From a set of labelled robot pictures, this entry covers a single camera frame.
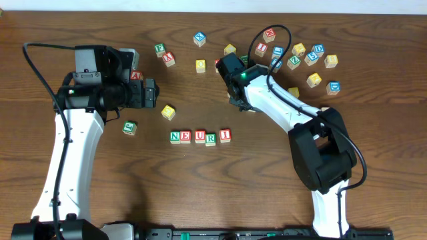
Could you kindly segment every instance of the yellow block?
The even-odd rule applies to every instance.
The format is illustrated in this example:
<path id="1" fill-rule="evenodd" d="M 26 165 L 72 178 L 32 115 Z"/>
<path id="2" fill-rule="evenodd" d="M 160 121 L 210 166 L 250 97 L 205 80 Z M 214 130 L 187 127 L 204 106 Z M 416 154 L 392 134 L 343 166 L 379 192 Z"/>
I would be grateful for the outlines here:
<path id="1" fill-rule="evenodd" d="M 336 55 L 328 55 L 325 58 L 325 66 L 327 68 L 335 67 L 338 64 L 338 57 Z"/>
<path id="2" fill-rule="evenodd" d="M 230 54 L 230 53 L 235 53 L 238 49 L 236 49 L 236 47 L 234 47 L 232 44 L 227 45 L 227 47 L 224 49 L 224 55 Z"/>
<path id="3" fill-rule="evenodd" d="M 291 87 L 291 88 L 289 88 L 288 89 L 288 92 L 290 93 L 290 94 L 292 94 L 294 97 L 296 97 L 296 98 L 298 98 L 298 97 L 300 97 L 300 91 L 298 91 L 298 88 L 297 87 Z"/>
<path id="4" fill-rule="evenodd" d="M 197 73 L 206 72 L 206 62 L 205 59 L 195 60 L 195 71 Z"/>
<path id="5" fill-rule="evenodd" d="M 292 49 L 292 54 L 294 54 L 297 57 L 301 57 L 306 52 L 306 48 L 302 43 L 298 43 L 294 45 L 294 48 Z"/>
<path id="6" fill-rule="evenodd" d="M 173 116 L 175 116 L 175 109 L 166 105 L 166 107 L 161 111 L 161 114 L 169 121 L 172 120 Z"/>
<path id="7" fill-rule="evenodd" d="M 319 85 L 319 83 L 322 81 L 322 79 L 320 78 L 320 76 L 317 73 L 311 74 L 308 79 L 307 79 L 307 84 L 313 88 L 317 85 Z"/>

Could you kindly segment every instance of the white wall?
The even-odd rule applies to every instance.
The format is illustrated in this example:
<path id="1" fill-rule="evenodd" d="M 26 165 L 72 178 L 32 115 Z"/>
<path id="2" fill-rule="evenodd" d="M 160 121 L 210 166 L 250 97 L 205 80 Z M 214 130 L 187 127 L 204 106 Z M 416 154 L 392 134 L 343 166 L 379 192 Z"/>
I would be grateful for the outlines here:
<path id="1" fill-rule="evenodd" d="M 3 10 L 427 14 L 427 0 L 0 0 Z"/>

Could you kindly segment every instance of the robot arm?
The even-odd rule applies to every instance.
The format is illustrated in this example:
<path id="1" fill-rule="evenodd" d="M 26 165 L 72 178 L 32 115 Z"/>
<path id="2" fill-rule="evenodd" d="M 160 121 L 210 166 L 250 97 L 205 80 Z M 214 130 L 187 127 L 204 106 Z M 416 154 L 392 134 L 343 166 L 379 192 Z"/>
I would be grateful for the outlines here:
<path id="1" fill-rule="evenodd" d="M 240 110 L 262 111 L 271 117 L 288 135 L 294 168 L 304 185 L 312 191 L 314 204 L 313 227 L 322 237 L 340 237 L 337 192 L 348 185 L 351 168 L 356 164 L 354 152 L 334 131 L 301 114 L 284 103 L 268 89 L 268 68 L 254 65 L 246 69 L 234 53 L 223 57 L 216 65 L 226 82 L 230 103 Z M 334 109 L 321 112 L 296 99 L 270 77 L 271 88 L 297 108 L 317 115 L 345 130 L 340 114 Z M 317 147 L 315 140 L 327 137 L 328 142 Z M 348 229 L 345 197 L 341 198 L 342 231 Z"/>

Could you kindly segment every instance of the cable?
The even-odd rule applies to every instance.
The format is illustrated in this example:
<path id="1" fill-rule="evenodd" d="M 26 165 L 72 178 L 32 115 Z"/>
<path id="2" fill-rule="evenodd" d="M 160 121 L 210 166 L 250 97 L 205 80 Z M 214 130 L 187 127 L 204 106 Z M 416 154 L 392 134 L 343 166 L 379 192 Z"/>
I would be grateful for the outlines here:
<path id="1" fill-rule="evenodd" d="M 273 69 L 276 68 L 276 65 L 280 62 L 280 60 L 282 60 L 282 58 L 285 56 L 285 54 L 288 52 L 291 42 L 292 42 L 292 34 L 291 31 L 283 25 L 280 24 L 275 24 L 275 25 L 271 25 L 269 27 L 266 27 L 265 29 L 261 30 L 254 38 L 254 40 L 252 40 L 251 45 L 249 46 L 249 52 L 248 52 L 248 63 L 250 62 L 250 52 L 252 50 L 252 45 L 255 43 L 256 39 L 267 29 L 270 29 L 272 27 L 280 27 L 282 29 L 285 29 L 288 34 L 289 34 L 289 42 L 288 42 L 288 46 L 286 47 L 285 51 L 282 53 L 282 55 L 280 55 L 279 59 L 272 65 L 272 67 L 270 68 L 270 70 L 267 73 L 267 86 L 268 86 L 268 90 L 271 91 L 277 98 L 279 98 L 280 100 L 282 100 L 284 103 L 288 104 L 289 106 L 293 107 L 296 111 L 299 111 L 300 113 L 303 113 L 304 115 L 307 115 L 308 117 L 311 117 L 312 119 L 315 119 L 316 121 L 319 121 L 320 123 L 323 123 L 326 127 L 329 127 L 331 129 L 334 129 L 336 131 L 336 133 L 338 133 L 341 137 L 343 137 L 354 149 L 354 151 L 356 152 L 356 154 L 359 156 L 359 160 L 360 160 L 360 164 L 362 165 L 362 170 L 363 170 L 363 175 L 362 178 L 359 180 L 359 182 L 347 186 L 347 187 L 343 187 L 341 189 L 338 190 L 337 192 L 337 196 L 338 196 L 338 225 L 339 225 L 339 229 L 340 229 L 340 238 L 343 237 L 342 235 L 342 223 L 341 223 L 341 197 L 342 197 L 342 192 L 345 190 L 350 190 L 350 189 L 354 189 L 357 188 L 359 186 L 361 186 L 367 176 L 368 176 L 368 168 L 366 166 L 366 162 L 365 162 L 365 158 L 363 157 L 362 152 L 359 150 L 359 148 L 356 146 L 356 144 L 349 138 L 347 137 L 344 132 L 335 124 L 333 123 L 329 123 L 327 121 L 325 121 L 324 119 L 312 115 L 311 113 L 308 113 L 307 111 L 304 111 L 302 109 L 302 107 L 297 107 L 295 106 L 293 103 L 291 103 L 290 101 L 284 99 L 281 95 L 279 95 L 276 90 L 272 87 L 272 85 L 270 84 L 270 75 L 272 74 Z"/>
<path id="2" fill-rule="evenodd" d="M 24 46 L 22 47 L 22 52 L 24 53 L 25 59 L 27 60 L 28 64 L 36 74 L 36 76 L 39 78 L 40 82 L 45 86 L 47 92 L 51 96 L 56 108 L 58 109 L 58 113 L 60 114 L 62 118 L 62 122 L 64 124 L 64 130 L 65 130 L 65 138 L 64 138 L 64 146 L 62 148 L 62 154 L 61 158 L 59 160 L 59 166 L 58 166 L 58 172 L 56 174 L 55 179 L 55 186 L 53 188 L 53 198 L 52 198 L 52 212 L 53 212 L 53 228 L 55 229 L 56 238 L 58 240 L 62 240 L 62 235 L 59 230 L 59 220 L 58 220 L 58 196 L 59 196 L 59 184 L 61 182 L 61 176 L 63 171 L 63 166 L 65 162 L 65 156 L 67 155 L 67 149 L 68 144 L 70 142 L 69 138 L 69 128 L 68 128 L 68 122 L 65 118 L 63 110 L 60 108 L 58 104 L 58 100 L 53 93 L 52 89 L 50 88 L 49 84 L 47 84 L 46 80 L 43 78 L 43 76 L 40 74 L 40 72 L 37 70 L 37 68 L 34 66 L 33 62 L 28 56 L 27 48 L 28 46 L 34 46 L 34 47 L 50 47 L 50 48 L 56 48 L 56 49 L 67 49 L 67 50 L 74 50 L 74 47 L 66 47 L 66 46 L 60 46 L 60 45 L 52 45 L 52 44 L 44 44 L 44 43 L 24 43 Z"/>

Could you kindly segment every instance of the black cable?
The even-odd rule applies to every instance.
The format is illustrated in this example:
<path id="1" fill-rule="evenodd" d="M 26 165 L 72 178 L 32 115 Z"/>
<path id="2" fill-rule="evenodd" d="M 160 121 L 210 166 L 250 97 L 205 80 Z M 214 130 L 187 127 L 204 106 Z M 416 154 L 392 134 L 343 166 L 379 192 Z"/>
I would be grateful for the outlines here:
<path id="1" fill-rule="evenodd" d="M 58 166 L 58 172 L 56 174 L 55 179 L 55 186 L 53 188 L 53 198 L 52 198 L 52 212 L 53 212 L 53 228 L 55 229 L 56 238 L 58 240 L 63 239 L 61 232 L 59 230 L 59 220 L 58 220 L 58 195 L 59 195 L 59 184 L 61 182 L 61 176 L 63 171 L 63 166 L 65 162 L 65 156 L 67 155 L 67 149 L 68 149 L 68 143 L 70 142 L 69 138 L 69 128 L 68 128 L 68 122 L 65 118 L 63 110 L 60 108 L 58 104 L 58 100 L 53 93 L 52 89 L 50 88 L 49 84 L 47 84 L 46 80 L 43 78 L 43 76 L 40 74 L 40 72 L 37 70 L 37 68 L 34 66 L 33 62 L 28 56 L 27 48 L 28 46 L 34 46 L 34 47 L 50 47 L 50 48 L 56 48 L 56 49 L 67 49 L 67 50 L 74 50 L 74 47 L 66 47 L 66 46 L 60 46 L 60 45 L 52 45 L 52 44 L 44 44 L 44 43 L 24 43 L 24 46 L 22 47 L 22 52 L 24 53 L 25 59 L 27 60 L 28 64 L 36 74 L 36 76 L 40 79 L 40 82 L 45 86 L 47 92 L 51 96 L 58 113 L 60 114 L 62 118 L 62 122 L 64 124 L 64 130 L 65 130 L 65 138 L 64 138 L 64 146 L 62 148 L 62 154 L 61 158 L 59 160 L 59 166 Z"/>
<path id="2" fill-rule="evenodd" d="M 272 87 L 272 85 L 270 84 L 270 75 L 272 74 L 273 69 L 276 68 L 276 65 L 280 62 L 280 60 L 285 56 L 285 54 L 288 52 L 291 42 L 292 42 L 292 34 L 291 31 L 283 25 L 280 24 L 275 24 L 275 25 L 271 25 L 269 27 L 266 27 L 265 29 L 262 29 L 254 38 L 254 40 L 252 40 L 251 45 L 249 46 L 249 53 L 248 53 L 248 63 L 250 62 L 250 52 L 252 50 L 252 45 L 255 43 L 256 39 L 267 29 L 270 29 L 272 27 L 280 27 L 282 29 L 285 29 L 288 34 L 289 34 L 289 42 L 288 42 L 288 46 L 286 47 L 285 51 L 282 53 L 282 55 L 280 55 L 279 59 L 272 65 L 272 67 L 270 68 L 270 70 L 268 71 L 267 74 L 267 86 L 268 86 L 268 90 L 271 91 L 277 98 L 279 98 L 280 100 L 282 100 L 284 103 L 288 104 L 289 106 L 293 107 L 296 111 L 299 111 L 300 113 L 303 113 L 304 115 L 307 115 L 308 117 L 311 117 L 312 119 L 315 119 L 316 121 L 319 121 L 320 123 L 323 123 L 326 127 L 329 127 L 331 129 L 334 129 L 336 131 L 336 133 L 338 133 L 341 137 L 343 137 L 354 149 L 354 151 L 356 152 L 356 154 L 359 156 L 359 160 L 360 160 L 360 164 L 362 165 L 362 170 L 363 170 L 363 175 L 362 178 L 360 179 L 359 182 L 347 186 L 347 187 L 343 187 L 341 189 L 338 190 L 337 192 L 337 196 L 338 196 L 338 225 L 339 225 L 339 229 L 340 229 L 340 238 L 343 237 L 342 235 L 342 223 L 341 223 L 341 197 L 342 197 L 342 192 L 345 190 L 350 190 L 350 189 L 354 189 L 356 187 L 359 187 L 363 184 L 363 182 L 365 182 L 367 176 L 368 176 L 368 168 L 366 166 L 366 162 L 365 162 L 365 158 L 363 157 L 362 152 L 359 150 L 359 148 L 356 146 L 356 144 L 349 138 L 347 137 L 344 132 L 335 124 L 329 123 L 327 121 L 325 121 L 324 119 L 315 116 L 311 113 L 308 113 L 307 111 L 304 111 L 302 109 L 302 107 L 297 107 L 295 106 L 293 103 L 291 103 L 290 101 L 288 101 L 287 99 L 284 99 L 281 95 L 279 95 L 276 90 Z"/>

